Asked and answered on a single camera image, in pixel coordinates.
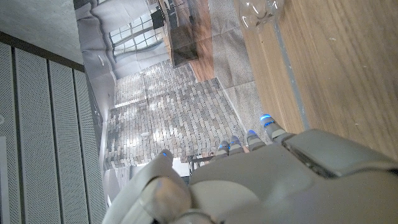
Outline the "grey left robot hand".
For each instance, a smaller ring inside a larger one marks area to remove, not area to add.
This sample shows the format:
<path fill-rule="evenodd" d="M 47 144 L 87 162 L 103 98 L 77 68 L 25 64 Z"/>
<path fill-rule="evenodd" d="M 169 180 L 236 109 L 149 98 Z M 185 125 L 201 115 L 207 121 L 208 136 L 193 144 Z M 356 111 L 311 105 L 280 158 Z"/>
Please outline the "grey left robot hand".
<path fill-rule="evenodd" d="M 221 142 L 185 183 L 164 149 L 117 194 L 104 223 L 396 223 L 397 162 L 319 129 L 284 130 L 269 114 L 265 144 L 248 131 Z"/>

